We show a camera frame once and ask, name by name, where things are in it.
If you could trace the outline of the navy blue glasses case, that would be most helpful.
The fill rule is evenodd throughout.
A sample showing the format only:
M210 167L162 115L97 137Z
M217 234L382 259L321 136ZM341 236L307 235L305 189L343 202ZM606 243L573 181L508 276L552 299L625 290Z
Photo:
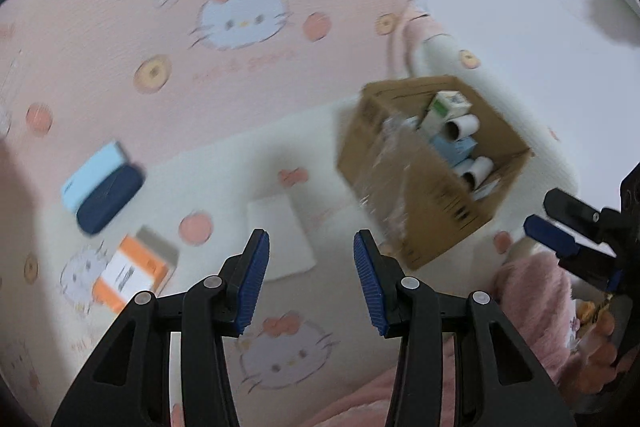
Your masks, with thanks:
M134 198L144 183L143 171L125 164L109 174L76 212L78 227L89 236L100 233Z

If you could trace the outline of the light blue lucky box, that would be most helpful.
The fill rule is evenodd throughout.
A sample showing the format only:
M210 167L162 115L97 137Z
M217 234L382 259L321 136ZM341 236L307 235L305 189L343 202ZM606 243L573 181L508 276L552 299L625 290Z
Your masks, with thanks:
M111 174L127 162L119 143L112 141L88 158L62 185L64 208L76 212L87 197Z

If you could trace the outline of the pink fluffy cloth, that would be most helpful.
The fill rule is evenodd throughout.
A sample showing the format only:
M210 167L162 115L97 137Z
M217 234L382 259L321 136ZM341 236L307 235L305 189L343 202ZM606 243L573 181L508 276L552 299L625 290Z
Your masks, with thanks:
M577 317L570 278L555 255L506 262L495 275L491 295L558 383L576 362L572 337Z

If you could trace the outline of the orange white box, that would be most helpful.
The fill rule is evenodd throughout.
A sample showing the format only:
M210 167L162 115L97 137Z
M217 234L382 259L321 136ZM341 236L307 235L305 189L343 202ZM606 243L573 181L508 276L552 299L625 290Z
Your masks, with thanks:
M158 295L174 274L179 249L148 227L126 235L92 286L97 303L119 313L140 291Z

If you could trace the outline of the white paper roll right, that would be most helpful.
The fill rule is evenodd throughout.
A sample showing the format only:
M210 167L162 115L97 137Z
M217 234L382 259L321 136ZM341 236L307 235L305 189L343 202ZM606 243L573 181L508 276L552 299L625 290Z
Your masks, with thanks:
M488 178L492 170L494 170L494 162L486 156L478 156L462 172L461 178L468 184L471 191L475 191Z

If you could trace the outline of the white paper roll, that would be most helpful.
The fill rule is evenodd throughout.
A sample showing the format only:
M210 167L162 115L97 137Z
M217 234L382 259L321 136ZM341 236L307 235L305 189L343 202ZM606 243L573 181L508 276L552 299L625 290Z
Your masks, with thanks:
M472 136L480 129L480 120L473 114L465 114L446 121L442 134L451 142L463 140Z
M475 191L488 178L492 170L494 170L494 162L486 156L478 156L462 172L461 178L468 184L471 191Z

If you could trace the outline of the light blue seaweed box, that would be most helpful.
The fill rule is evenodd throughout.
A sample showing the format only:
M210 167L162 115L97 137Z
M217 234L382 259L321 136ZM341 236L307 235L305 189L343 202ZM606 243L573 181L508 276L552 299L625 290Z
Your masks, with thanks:
M431 139L431 146L434 147L440 157L446 161L448 166L456 167L472 155L477 146L477 142L472 136L450 141L438 134Z

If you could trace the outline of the white paper roll left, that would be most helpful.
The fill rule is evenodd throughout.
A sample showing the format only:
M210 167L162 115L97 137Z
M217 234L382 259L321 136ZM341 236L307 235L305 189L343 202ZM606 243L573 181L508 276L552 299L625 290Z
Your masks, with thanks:
M446 121L442 134L451 142L463 140L472 136L480 129L480 120L473 114L465 114Z

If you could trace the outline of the brown cardboard box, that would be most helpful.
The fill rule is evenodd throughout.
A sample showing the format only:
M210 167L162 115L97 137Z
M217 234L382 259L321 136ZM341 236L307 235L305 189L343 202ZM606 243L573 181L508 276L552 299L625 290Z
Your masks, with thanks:
M480 120L474 157L489 158L497 184L474 199L413 118L440 91L458 91ZM454 76L384 80L360 91L337 168L411 269L436 259L484 227L509 195L532 152L518 132L473 88Z

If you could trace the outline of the white square pad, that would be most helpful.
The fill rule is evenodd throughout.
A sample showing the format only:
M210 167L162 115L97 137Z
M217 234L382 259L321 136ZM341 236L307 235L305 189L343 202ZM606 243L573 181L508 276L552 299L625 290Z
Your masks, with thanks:
M272 282L308 272L316 258L288 195L252 200L247 205L250 231L269 234L270 254L265 281Z

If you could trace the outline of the green white carton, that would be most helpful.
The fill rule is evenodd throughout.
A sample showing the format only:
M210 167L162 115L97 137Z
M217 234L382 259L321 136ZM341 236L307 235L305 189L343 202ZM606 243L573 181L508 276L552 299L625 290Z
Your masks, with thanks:
M442 131L447 121L469 113L472 103L459 91L438 91L427 105L418 127L420 135L431 141Z

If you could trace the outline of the pink hello kitty blanket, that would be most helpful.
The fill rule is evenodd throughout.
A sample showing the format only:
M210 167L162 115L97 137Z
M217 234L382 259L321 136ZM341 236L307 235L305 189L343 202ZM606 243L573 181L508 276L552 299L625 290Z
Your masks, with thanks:
M550 188L576 193L559 139L430 0L6 0L1 7L1 380L27 418L53 418L118 317L92 286L142 227L179 249L157 296L187 291L239 254L252 200L285 194L314 251L266 282L252 323L224 342L245 426L381 426L396 341L372 327L352 260L368 229L436 291L491 293L492 241L518 233ZM368 83L454 76L532 152L484 227L411 269L337 168ZM65 181L116 141L144 183L98 234Z

